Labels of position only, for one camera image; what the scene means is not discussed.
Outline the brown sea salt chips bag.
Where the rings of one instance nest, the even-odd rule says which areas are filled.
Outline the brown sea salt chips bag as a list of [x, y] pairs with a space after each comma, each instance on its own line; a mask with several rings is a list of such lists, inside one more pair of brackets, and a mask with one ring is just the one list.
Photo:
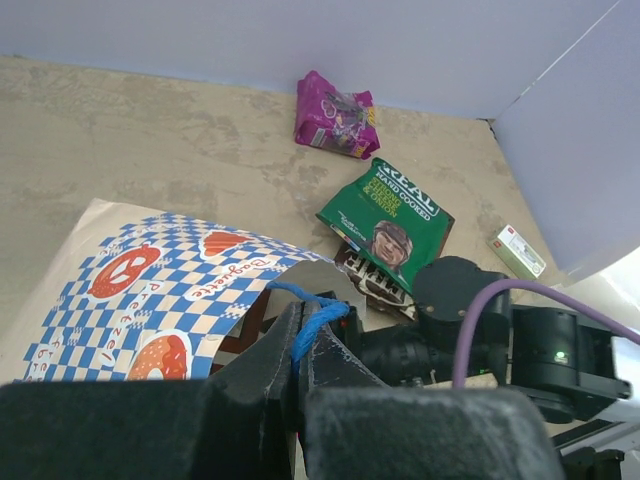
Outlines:
[[352, 247], [342, 242], [334, 262], [350, 278], [355, 288], [367, 299], [367, 304], [397, 318], [416, 320], [413, 298], [371, 261], [360, 256]]

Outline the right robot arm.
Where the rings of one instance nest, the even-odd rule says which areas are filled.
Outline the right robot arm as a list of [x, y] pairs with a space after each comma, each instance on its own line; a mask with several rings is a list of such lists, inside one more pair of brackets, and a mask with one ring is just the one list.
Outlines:
[[417, 320], [371, 332], [325, 300], [294, 357], [318, 385], [307, 399], [312, 479], [618, 479], [624, 453], [562, 452], [548, 423], [628, 404], [621, 371], [639, 336], [540, 284], [459, 257], [413, 283]]

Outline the red snack packet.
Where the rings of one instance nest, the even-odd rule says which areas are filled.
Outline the red snack packet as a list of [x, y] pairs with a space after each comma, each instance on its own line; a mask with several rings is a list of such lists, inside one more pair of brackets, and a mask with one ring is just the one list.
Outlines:
[[222, 340], [213, 359], [210, 369], [211, 375], [235, 360], [268, 332], [275, 321], [274, 317], [268, 318], [266, 316], [270, 295], [269, 291], [263, 291], [231, 332]]

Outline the purple candy snack bag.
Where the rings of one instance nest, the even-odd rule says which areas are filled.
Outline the purple candy snack bag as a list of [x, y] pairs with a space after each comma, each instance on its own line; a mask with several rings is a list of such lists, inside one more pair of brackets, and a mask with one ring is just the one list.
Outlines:
[[380, 148], [370, 91], [342, 93], [312, 70], [297, 82], [294, 140], [367, 160]]

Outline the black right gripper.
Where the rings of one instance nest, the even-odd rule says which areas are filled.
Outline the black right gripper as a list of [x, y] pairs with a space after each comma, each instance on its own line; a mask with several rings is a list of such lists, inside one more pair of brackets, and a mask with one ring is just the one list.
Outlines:
[[430, 346], [416, 323], [366, 331], [331, 293], [309, 297], [309, 380], [328, 385], [428, 385]]

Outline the green snack box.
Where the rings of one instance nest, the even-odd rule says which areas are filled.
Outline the green snack box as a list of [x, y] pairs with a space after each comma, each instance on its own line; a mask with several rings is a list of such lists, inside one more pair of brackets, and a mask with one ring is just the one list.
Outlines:
[[439, 258], [455, 219], [389, 162], [344, 186], [317, 218], [405, 292]]

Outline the blue checkered paper bag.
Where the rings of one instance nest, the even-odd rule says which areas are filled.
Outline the blue checkered paper bag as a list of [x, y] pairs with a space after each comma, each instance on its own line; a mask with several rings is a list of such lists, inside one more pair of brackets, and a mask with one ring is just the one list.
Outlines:
[[275, 321], [292, 303], [295, 397], [309, 297], [364, 310], [332, 260], [244, 230], [93, 201], [1, 340], [1, 390], [15, 383], [200, 380], [263, 291]]

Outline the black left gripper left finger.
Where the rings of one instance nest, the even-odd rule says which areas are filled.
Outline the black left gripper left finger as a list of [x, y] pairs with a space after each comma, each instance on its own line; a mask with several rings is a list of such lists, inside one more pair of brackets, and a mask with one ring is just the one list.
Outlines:
[[288, 305], [200, 380], [15, 383], [1, 390], [5, 479], [290, 479], [295, 470]]

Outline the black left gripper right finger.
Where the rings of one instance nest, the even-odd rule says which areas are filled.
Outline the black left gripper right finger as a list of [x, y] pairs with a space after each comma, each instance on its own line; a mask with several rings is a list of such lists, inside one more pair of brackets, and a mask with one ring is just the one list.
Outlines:
[[509, 389], [392, 388], [327, 325], [300, 364], [311, 479], [562, 479], [541, 415]]

